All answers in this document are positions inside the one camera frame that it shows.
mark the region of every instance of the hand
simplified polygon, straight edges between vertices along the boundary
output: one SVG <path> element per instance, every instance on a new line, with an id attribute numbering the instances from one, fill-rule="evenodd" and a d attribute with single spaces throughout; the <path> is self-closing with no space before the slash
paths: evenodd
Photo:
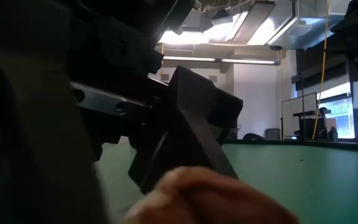
<path id="1" fill-rule="evenodd" d="M 268 196 L 203 167 L 165 174 L 127 213 L 125 224 L 282 223 L 298 220 Z"/>

